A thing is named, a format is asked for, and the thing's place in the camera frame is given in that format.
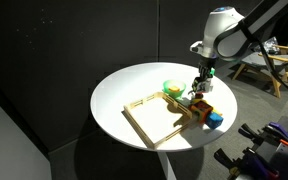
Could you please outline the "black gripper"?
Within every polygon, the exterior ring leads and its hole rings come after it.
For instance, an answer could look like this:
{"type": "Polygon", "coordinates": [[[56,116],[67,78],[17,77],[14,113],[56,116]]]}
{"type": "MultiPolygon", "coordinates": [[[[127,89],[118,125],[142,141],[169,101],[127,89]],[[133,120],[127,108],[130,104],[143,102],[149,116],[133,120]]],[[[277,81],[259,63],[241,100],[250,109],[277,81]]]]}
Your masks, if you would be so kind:
{"type": "MultiPolygon", "coordinates": [[[[213,90],[213,76],[211,74],[211,69],[215,67],[215,63],[216,63],[216,59],[215,58],[205,58],[202,57],[199,61],[198,64],[198,69],[199,69],[199,73],[200,73],[200,77],[202,79],[207,79],[208,78],[208,83],[209,83],[209,87],[208,87],[208,92],[212,92],[213,90]]],[[[193,82],[192,82],[192,91],[194,93],[199,93],[199,82],[200,82],[200,77],[196,77],[193,82]]]]}

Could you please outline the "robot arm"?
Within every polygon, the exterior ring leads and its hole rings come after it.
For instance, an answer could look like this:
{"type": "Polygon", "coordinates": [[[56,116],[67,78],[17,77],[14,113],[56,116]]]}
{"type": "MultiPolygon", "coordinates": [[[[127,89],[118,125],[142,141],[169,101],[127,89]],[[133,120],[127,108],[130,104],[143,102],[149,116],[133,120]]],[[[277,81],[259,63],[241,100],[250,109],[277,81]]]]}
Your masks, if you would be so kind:
{"type": "Polygon", "coordinates": [[[264,31],[287,12],[288,0],[262,0],[247,16],[242,16],[230,6],[213,10],[208,16],[203,40],[190,46],[191,52],[201,56],[198,64],[199,75],[192,83],[191,92],[209,92],[213,78],[211,70],[216,60],[242,59],[248,55],[247,49],[254,43],[261,49],[276,95],[279,95],[280,85],[288,89],[288,85],[277,74],[272,58],[267,55],[261,40],[264,31]]]}

